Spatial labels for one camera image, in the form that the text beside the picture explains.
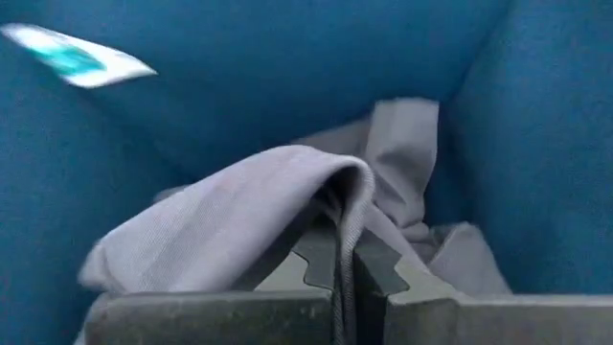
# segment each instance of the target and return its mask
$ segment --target folded cloth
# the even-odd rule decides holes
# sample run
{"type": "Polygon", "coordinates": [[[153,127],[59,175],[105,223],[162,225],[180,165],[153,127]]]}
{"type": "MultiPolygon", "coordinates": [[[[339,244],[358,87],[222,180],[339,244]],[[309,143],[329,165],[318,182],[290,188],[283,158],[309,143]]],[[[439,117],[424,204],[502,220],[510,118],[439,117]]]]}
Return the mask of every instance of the folded cloth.
{"type": "Polygon", "coordinates": [[[224,290],[330,184],[345,205],[338,224],[343,300],[336,301],[335,326],[351,340],[352,251],[375,180],[364,161],[310,147],[259,153],[154,204],[96,244],[80,281],[116,295],[224,290]]]}
{"type": "Polygon", "coordinates": [[[414,266],[469,295],[511,293],[481,231],[468,223],[429,228],[423,194],[437,156],[439,105],[380,102],[368,119],[297,141],[364,159],[376,190],[365,226],[414,266]]]}
{"type": "MultiPolygon", "coordinates": [[[[438,106],[424,100],[380,103],[368,121],[271,149],[159,202],[101,239],[80,274],[109,296],[141,291],[229,288],[320,191],[332,191],[341,293],[335,341],[354,343],[352,251],[363,228],[415,266],[467,293],[508,292],[478,229],[429,229],[423,192],[436,157],[438,106]],[[376,171],[362,159],[364,157],[376,171]]],[[[78,343],[84,343],[82,335],[78,343]]]]}

